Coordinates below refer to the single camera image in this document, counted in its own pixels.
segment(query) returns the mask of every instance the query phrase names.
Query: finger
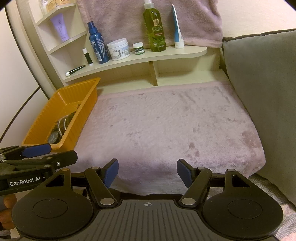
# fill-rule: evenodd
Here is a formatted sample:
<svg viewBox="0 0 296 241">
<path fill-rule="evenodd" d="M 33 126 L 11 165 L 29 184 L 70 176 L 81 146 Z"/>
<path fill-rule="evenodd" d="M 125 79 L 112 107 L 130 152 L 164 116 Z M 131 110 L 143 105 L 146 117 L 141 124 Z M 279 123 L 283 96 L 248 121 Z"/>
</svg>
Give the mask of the finger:
<svg viewBox="0 0 296 241">
<path fill-rule="evenodd" d="M 16 202 L 17 202 L 17 197 L 15 196 L 14 193 L 8 194 L 4 197 L 4 205 L 7 208 L 13 208 Z"/>
<path fill-rule="evenodd" d="M 12 221 L 11 211 L 12 209 L 10 208 L 0 212 L 0 223 L 10 223 Z"/>
<path fill-rule="evenodd" d="M 15 228 L 15 225 L 13 224 L 13 222 L 10 222 L 10 223 L 3 223 L 2 224 L 2 227 L 4 228 L 4 229 L 14 229 Z"/>
</svg>

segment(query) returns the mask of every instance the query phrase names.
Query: wall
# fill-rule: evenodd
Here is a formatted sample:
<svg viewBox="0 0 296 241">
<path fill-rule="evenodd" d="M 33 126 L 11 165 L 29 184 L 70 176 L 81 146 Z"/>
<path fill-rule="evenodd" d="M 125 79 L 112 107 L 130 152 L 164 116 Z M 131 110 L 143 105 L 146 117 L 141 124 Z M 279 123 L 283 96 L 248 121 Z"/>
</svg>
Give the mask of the wall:
<svg viewBox="0 0 296 241">
<path fill-rule="evenodd" d="M 34 29 L 28 12 L 28 0 L 16 0 L 32 46 L 54 86 L 62 86 Z M 284 0 L 219 0 L 223 34 L 236 37 L 280 29 L 296 28 L 296 11 Z"/>
<path fill-rule="evenodd" d="M 33 22 L 31 21 L 28 0 L 16 0 L 16 3 L 27 35 L 30 39 L 33 49 L 36 52 L 36 55 L 38 56 L 42 66 L 44 67 L 45 72 L 49 76 L 56 89 L 63 87 L 62 82 L 60 81 L 49 58 L 45 53 L 45 50 L 43 49 L 43 46 L 34 28 Z"/>
<path fill-rule="evenodd" d="M 296 11 L 284 0 L 219 0 L 218 10 L 225 37 L 296 28 Z"/>
</svg>

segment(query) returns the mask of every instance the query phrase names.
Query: plastic bin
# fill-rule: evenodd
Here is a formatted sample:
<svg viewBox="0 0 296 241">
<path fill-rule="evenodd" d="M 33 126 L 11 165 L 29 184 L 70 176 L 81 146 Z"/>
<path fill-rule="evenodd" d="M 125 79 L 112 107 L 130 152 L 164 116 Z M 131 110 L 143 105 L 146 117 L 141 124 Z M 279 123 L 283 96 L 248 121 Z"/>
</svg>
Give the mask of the plastic bin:
<svg viewBox="0 0 296 241">
<path fill-rule="evenodd" d="M 47 143 L 56 122 L 76 111 L 60 142 L 51 145 L 54 152 L 73 150 L 97 101 L 96 86 L 99 80 L 100 78 L 95 78 L 58 89 L 34 121 L 22 145 Z"/>
</svg>

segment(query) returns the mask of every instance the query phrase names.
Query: blue and white tube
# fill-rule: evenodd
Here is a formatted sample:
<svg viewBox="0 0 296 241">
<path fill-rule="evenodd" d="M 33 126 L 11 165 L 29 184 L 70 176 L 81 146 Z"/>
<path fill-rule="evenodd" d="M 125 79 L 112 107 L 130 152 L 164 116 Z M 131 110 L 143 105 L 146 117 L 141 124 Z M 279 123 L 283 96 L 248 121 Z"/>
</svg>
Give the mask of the blue and white tube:
<svg viewBox="0 0 296 241">
<path fill-rule="evenodd" d="M 175 23 L 175 34 L 174 34 L 175 48 L 182 49 L 184 48 L 184 40 L 179 28 L 177 13 L 176 13 L 174 4 L 172 4 L 172 6 L 173 6 L 173 16 L 174 16 L 174 23 Z"/>
</svg>

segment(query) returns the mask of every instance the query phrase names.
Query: orange basket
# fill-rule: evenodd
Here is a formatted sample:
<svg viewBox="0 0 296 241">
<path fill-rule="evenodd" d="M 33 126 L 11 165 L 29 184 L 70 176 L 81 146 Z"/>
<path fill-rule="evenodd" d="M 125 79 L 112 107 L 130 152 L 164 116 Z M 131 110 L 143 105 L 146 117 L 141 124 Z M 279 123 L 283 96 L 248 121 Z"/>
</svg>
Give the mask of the orange basket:
<svg viewBox="0 0 296 241">
<path fill-rule="evenodd" d="M 76 111 L 62 139 L 57 144 L 51 145 L 54 152 L 73 150 L 97 101 L 96 86 L 99 81 L 100 78 L 95 78 L 58 89 L 34 121 L 22 145 L 47 143 L 56 122 L 65 115 Z"/>
</svg>

